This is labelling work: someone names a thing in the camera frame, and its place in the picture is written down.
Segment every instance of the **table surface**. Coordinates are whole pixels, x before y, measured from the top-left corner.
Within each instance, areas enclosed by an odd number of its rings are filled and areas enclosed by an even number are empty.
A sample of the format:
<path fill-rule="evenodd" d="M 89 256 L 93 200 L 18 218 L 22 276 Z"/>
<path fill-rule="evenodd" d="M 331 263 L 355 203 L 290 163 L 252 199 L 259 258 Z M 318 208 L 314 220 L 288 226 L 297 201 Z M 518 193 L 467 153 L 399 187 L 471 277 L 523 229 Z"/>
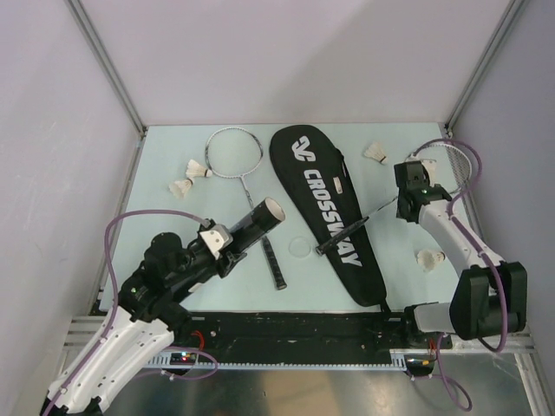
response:
<path fill-rule="evenodd" d="M 322 124 L 320 128 L 341 150 L 355 185 L 362 213 L 370 213 L 397 194 L 393 165 L 402 162 L 420 144 L 437 139 L 441 130 L 435 123 L 398 124 Z M 176 199 L 168 190 L 174 180 L 185 177 L 189 159 L 205 164 L 205 144 L 212 133 L 222 126 L 150 127 L 145 138 L 137 173 L 129 195 L 127 211 L 140 209 L 172 209 L 189 211 L 204 218 L 232 226 L 249 210 L 238 179 L 196 179 L 184 199 Z M 284 208 L 287 219 L 269 234 L 277 260 L 288 283 L 281 291 L 273 281 L 261 247 L 254 246 L 245 260 L 225 279 L 214 277 L 182 304 L 198 311 L 305 311 L 356 312 L 374 311 L 355 303 L 344 289 L 325 257 L 314 250 L 298 258 L 291 252 L 299 241 L 310 247 L 317 245 L 308 226 L 287 196 L 275 175 L 268 157 L 273 134 L 286 125 L 242 126 L 257 135 L 264 147 L 261 166 L 246 177 L 255 204 L 272 197 Z M 252 162 L 251 146 L 238 139 L 238 132 L 222 134 L 213 148 L 214 160 L 239 169 Z M 388 164 L 380 165 L 362 156 L 372 142 L 382 143 Z M 434 150 L 438 161 L 437 179 L 453 189 L 455 179 L 445 150 Z M 457 211 L 466 219 L 464 207 Z M 424 273 L 415 260 L 422 249 L 439 249 L 438 244 L 420 226 L 407 224 L 395 217 L 392 204 L 374 213 L 366 230 L 382 270 L 388 290 L 390 308 L 422 302 L 449 302 L 458 277 L 449 261 L 430 273 Z M 196 238 L 198 225 L 193 221 L 169 215 L 149 215 L 124 220 L 114 251 L 114 269 L 118 284 L 138 267 L 151 239 L 163 231 L 181 236 L 186 245 Z M 101 309 L 108 309 L 112 289 L 105 288 Z"/>

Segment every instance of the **racket grip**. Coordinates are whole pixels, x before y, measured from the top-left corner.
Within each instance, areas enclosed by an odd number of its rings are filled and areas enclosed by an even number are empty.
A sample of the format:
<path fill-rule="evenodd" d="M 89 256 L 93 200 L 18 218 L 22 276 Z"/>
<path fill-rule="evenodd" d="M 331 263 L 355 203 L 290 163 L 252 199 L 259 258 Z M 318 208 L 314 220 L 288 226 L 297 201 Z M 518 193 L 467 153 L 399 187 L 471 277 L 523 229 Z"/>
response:
<path fill-rule="evenodd" d="M 272 277 L 274 278 L 276 289 L 285 289 L 287 287 L 287 283 L 285 282 L 284 275 L 281 274 L 281 269 L 279 268 L 276 254 L 274 253 L 274 249 L 271 247 L 268 237 L 262 237 L 262 248 L 264 249 L 266 260 L 268 260 L 268 264 L 270 265 L 270 272 Z"/>

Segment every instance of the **metal plate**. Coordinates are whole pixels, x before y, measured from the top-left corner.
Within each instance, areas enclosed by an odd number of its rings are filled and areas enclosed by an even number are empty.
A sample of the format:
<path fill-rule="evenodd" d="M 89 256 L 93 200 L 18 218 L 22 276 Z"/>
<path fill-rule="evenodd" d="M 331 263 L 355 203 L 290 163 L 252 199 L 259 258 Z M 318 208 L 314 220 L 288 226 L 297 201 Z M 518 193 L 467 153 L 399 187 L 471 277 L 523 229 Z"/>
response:
<path fill-rule="evenodd" d="M 448 375 L 470 393 L 473 414 L 532 415 L 511 355 L 449 355 Z M 131 381 L 106 416 L 460 415 L 438 380 L 412 382 L 400 372 L 222 371 L 170 382 Z"/>

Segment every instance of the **shuttlecock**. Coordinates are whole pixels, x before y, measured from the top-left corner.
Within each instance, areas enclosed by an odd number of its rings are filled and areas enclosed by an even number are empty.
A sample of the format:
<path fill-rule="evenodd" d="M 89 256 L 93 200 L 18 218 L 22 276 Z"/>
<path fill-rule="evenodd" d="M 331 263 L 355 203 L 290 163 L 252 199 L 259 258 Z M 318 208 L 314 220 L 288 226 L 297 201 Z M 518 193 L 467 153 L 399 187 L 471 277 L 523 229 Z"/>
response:
<path fill-rule="evenodd" d="M 424 271 L 432 271 L 445 260 L 445 253 L 437 250 L 421 250 L 416 255 L 416 261 Z"/>
<path fill-rule="evenodd" d="M 184 198 L 191 186 L 193 186 L 194 181 L 192 179 L 183 179 L 183 180 L 176 180 L 172 184 L 170 184 L 169 188 L 174 197 L 182 199 Z"/>
<path fill-rule="evenodd" d="M 372 143 L 365 151 L 364 157 L 369 159 L 374 159 L 380 162 L 382 165 L 388 163 L 388 156 L 383 151 L 383 147 L 380 143 L 375 141 Z"/>
<path fill-rule="evenodd" d="M 187 171 L 185 172 L 188 178 L 195 178 L 197 176 L 201 176 L 203 178 L 210 178 L 212 176 L 212 171 L 210 169 L 206 169 L 196 160 L 189 160 L 187 163 Z"/>

